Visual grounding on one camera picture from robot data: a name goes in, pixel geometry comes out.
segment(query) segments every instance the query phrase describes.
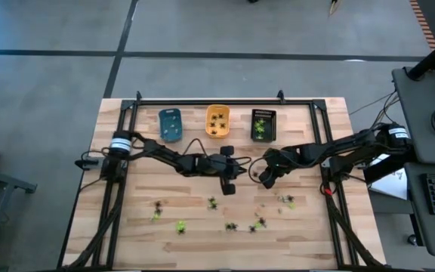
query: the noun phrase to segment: wooden tabletop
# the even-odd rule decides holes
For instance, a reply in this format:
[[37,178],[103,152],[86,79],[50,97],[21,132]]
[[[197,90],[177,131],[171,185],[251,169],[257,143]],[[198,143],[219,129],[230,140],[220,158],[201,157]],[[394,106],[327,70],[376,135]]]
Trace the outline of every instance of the wooden tabletop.
[[[325,99],[334,139],[352,134],[345,100]],[[91,149],[100,150],[110,144],[120,103],[120,99],[102,101]],[[139,107],[136,125],[136,130],[144,137],[156,139],[161,144],[158,113],[163,108]],[[183,139],[165,145],[180,153],[194,138],[201,139],[208,153],[219,153],[219,147],[233,145],[235,157],[251,156],[253,159],[261,157],[269,147],[314,142],[310,111],[306,106],[231,106],[230,133],[220,140],[211,139],[205,133],[205,106],[178,108],[184,125]],[[277,134],[273,143],[251,140],[252,108],[277,111]],[[193,145],[190,152],[201,152],[199,145]],[[264,167],[264,164],[258,165],[256,171]],[[97,170],[86,172],[82,186],[96,180],[98,175]],[[318,167],[295,170],[278,179],[271,190],[253,183],[247,174],[240,175],[233,183],[236,194],[223,196],[218,178],[185,178],[172,167],[149,158],[131,162],[114,268],[336,268],[325,198],[318,189],[321,183]],[[104,188],[105,181],[101,181],[80,193],[63,264],[74,261],[95,235]],[[384,263],[366,185],[350,179],[344,182],[344,190],[354,231],[375,258]],[[295,198],[295,209],[278,200],[279,196],[285,195]],[[208,209],[208,198],[212,196],[217,200],[217,210]],[[162,202],[162,218],[151,221],[156,201]],[[266,219],[267,227],[249,233],[248,226],[258,220],[256,215]],[[178,221],[187,223],[186,234],[176,233]],[[238,224],[238,231],[226,232],[227,222]],[[350,263],[343,233],[341,242],[346,263]],[[106,249],[104,243],[103,260]]]

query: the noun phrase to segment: white label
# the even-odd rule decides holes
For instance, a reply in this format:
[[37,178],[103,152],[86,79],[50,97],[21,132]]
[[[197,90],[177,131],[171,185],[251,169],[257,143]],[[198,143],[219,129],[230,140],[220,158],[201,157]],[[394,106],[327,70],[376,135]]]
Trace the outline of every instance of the white label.
[[409,136],[407,135],[407,133],[397,133],[396,134],[396,138],[409,138]]
[[111,147],[112,148],[120,148],[120,149],[123,149],[123,150],[130,151],[130,147],[128,145],[126,145],[126,144],[112,144]]
[[112,144],[127,144],[128,146],[130,146],[130,141],[127,139],[115,138],[115,139],[112,139]]
[[395,134],[395,133],[407,133],[405,128],[392,128],[389,129],[389,134]]

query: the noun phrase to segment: black container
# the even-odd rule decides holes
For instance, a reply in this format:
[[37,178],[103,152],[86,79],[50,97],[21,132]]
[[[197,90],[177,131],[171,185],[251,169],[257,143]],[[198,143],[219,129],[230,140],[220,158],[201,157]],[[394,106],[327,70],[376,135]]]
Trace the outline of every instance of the black container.
[[251,115],[251,139],[259,142],[276,140],[276,111],[253,109]]

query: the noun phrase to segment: gray floor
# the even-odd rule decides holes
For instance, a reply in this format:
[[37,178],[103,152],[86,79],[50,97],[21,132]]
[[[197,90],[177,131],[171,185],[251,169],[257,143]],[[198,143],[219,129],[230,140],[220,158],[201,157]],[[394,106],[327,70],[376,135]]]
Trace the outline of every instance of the gray floor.
[[[131,0],[0,0],[0,49],[117,49]],[[427,43],[408,0],[140,0],[127,51],[421,56]],[[0,170],[37,183],[16,193],[0,229],[0,267],[57,264],[112,57],[0,56]],[[393,68],[414,63],[124,58],[112,97],[346,97],[349,112],[393,91]],[[368,127],[381,104],[351,116]],[[404,123],[400,106],[389,111]],[[387,262],[435,267],[407,246],[403,217],[378,215]]]

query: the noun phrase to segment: blue container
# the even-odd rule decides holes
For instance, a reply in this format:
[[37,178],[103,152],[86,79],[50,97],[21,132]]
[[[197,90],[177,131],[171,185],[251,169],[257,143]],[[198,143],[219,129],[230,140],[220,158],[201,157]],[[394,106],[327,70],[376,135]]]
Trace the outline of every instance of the blue container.
[[166,109],[159,112],[160,138],[172,143],[182,139],[182,120],[179,109]]

